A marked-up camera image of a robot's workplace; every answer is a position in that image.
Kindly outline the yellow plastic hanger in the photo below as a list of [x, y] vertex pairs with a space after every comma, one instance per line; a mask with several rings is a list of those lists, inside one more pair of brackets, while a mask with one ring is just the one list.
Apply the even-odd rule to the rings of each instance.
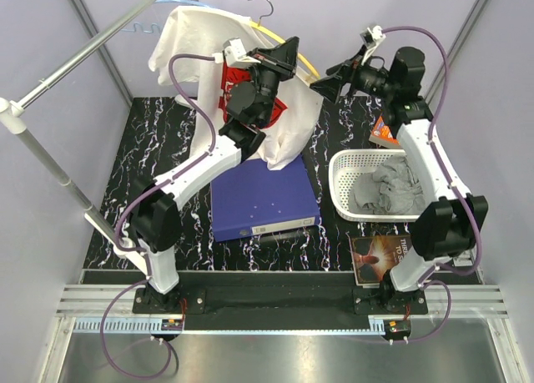
[[[275, 10], [274, 5], [270, 0], [263, 0], [263, 1], [265, 1], [269, 5], [270, 11], [266, 14], [260, 15], [257, 21], [251, 20], [249, 22], [250, 26], [256, 31], [262, 33], [267, 38], [271, 38], [278, 44], [285, 43], [286, 40], [284, 38], [282, 38], [278, 34], [274, 33], [273, 31], [269, 30], [268, 28], [262, 25], [262, 19], [270, 17], [274, 13], [274, 10]], [[298, 53], [297, 57], [299, 61], [305, 66], [305, 68], [309, 72], [308, 76], [305, 78], [305, 81], [307, 83], [313, 83], [313, 82], [318, 81], [320, 79], [320, 74], [316, 70], [316, 68], [312, 65], [312, 63], [308, 60], [308, 58], [304, 56], [302, 53]]]

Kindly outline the light blue plastic hanger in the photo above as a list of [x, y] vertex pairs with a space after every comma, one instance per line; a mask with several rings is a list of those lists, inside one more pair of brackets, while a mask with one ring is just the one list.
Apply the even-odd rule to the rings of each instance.
[[120, 30], [121, 33], [161, 34], [168, 15], [178, 7], [212, 8], [195, 0], [156, 0], [146, 17], [134, 20]]

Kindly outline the white t shirt red print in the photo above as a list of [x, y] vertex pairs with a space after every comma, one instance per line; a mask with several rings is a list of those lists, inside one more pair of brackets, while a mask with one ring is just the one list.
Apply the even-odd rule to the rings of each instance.
[[[231, 38], [242, 41], [248, 51], [272, 48], [276, 41], [258, 29], [248, 17], [193, 6], [175, 8], [168, 16], [162, 34], [149, 58], [149, 69], [158, 73], [158, 83], [197, 83], [196, 103], [207, 114], [215, 129], [224, 124], [224, 99], [233, 79], [218, 57]], [[302, 68], [280, 84], [274, 122], [265, 129], [266, 138], [254, 154], [270, 170], [280, 170], [305, 147], [320, 116], [323, 98], [309, 88], [310, 76]]]

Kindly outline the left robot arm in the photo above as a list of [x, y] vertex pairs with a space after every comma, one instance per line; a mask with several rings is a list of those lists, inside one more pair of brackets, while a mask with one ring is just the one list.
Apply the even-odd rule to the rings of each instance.
[[180, 237], [180, 211], [205, 185], [259, 149], [272, 119], [279, 85], [296, 74], [299, 44], [299, 38], [291, 37], [273, 48], [247, 51], [240, 39], [232, 38], [219, 53], [185, 56], [245, 70], [250, 78], [231, 88], [225, 107], [228, 118], [220, 129], [198, 104], [191, 105], [208, 126], [208, 146], [180, 166], [138, 184], [134, 190], [137, 198], [119, 219], [116, 229], [128, 223], [133, 238], [116, 248], [141, 258], [143, 303], [152, 303], [164, 313], [185, 310], [187, 301], [178, 291], [173, 249]]

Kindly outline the grey t shirt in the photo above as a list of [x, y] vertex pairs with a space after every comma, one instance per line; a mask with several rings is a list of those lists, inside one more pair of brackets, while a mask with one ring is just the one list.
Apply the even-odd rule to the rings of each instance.
[[418, 215], [425, 208], [420, 180], [402, 155], [389, 157], [374, 172], [359, 176], [348, 196], [353, 214]]

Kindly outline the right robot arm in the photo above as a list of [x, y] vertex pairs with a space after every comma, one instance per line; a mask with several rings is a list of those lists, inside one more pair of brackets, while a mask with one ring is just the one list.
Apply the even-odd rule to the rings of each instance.
[[397, 313], [417, 299], [425, 281], [438, 269], [450, 268], [451, 258], [469, 249], [481, 260], [481, 227], [489, 205], [456, 175], [435, 128], [437, 114], [421, 97], [425, 54], [413, 47], [397, 50], [390, 68], [367, 63], [366, 49], [327, 70], [310, 87], [332, 103], [345, 85], [351, 92], [380, 98], [382, 118], [405, 151], [421, 182], [425, 208], [411, 226], [412, 246], [385, 273], [371, 300], [389, 313]]

